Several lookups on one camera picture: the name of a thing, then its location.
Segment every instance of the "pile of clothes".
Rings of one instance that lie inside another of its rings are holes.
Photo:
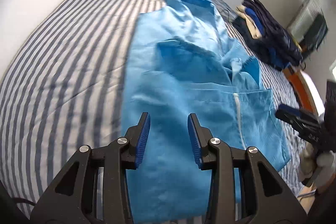
[[[280,71],[289,64],[300,64],[302,49],[299,44],[259,0],[244,0],[236,12],[239,16],[233,26],[262,62]]]

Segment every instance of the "blue cloth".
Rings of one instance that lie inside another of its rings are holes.
[[[265,35],[265,29],[264,29],[264,26],[261,24],[259,18],[257,17],[257,15],[255,14],[255,12],[251,9],[251,8],[245,8],[245,14],[247,14],[248,16],[250,16],[255,25],[257,26],[259,32],[261,33],[262,36]]]
[[[209,0],[166,2],[140,15],[126,64],[122,132],[137,124],[143,111],[151,115],[143,162],[127,170],[135,223],[206,212],[211,172],[194,161],[190,113],[230,146],[258,147],[277,170],[289,160],[258,60],[228,36]]]

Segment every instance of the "striped mattress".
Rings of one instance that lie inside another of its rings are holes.
[[[78,147],[105,146],[116,138],[137,17],[164,5],[162,0],[65,0],[31,34],[0,85],[0,180],[10,196],[36,202]],[[253,55],[237,30],[226,26]],[[298,107],[283,73],[263,63],[260,67],[276,106]],[[289,125],[283,123],[283,129],[292,159],[280,174],[297,194],[304,143]],[[19,208],[26,215],[32,209]]]

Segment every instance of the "metal screw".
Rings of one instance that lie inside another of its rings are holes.
[[[216,145],[221,143],[221,141],[220,141],[219,138],[212,138],[212,139],[210,140],[210,142],[211,142],[212,144],[216,144]]]
[[[127,142],[128,142],[128,140],[126,138],[124,138],[124,137],[118,139],[118,144],[125,144]]]
[[[79,148],[79,151],[82,152],[82,153],[87,152],[87,151],[89,151],[89,147],[87,145],[82,145]]]
[[[256,153],[258,153],[258,148],[254,147],[254,146],[251,146],[251,147],[249,147],[249,152],[252,153],[252,154],[256,154]]]

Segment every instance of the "black cable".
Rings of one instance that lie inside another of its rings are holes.
[[[33,201],[24,199],[24,198],[12,198],[12,200],[17,204],[17,203],[27,203],[31,206],[35,206],[36,203],[34,203]]]

